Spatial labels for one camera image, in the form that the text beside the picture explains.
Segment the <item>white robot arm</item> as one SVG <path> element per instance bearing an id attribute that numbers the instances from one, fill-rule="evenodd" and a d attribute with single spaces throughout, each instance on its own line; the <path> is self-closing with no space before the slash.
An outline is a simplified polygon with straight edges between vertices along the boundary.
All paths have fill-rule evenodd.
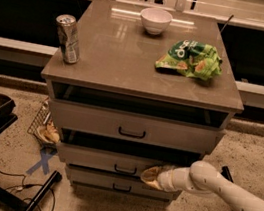
<path id="1" fill-rule="evenodd" d="M 204 161 L 190 167 L 154 166 L 141 173 L 145 184 L 159 191 L 187 191 L 192 194 L 216 194 L 233 211 L 264 211 L 264 200 L 224 178 L 213 165 Z"/>

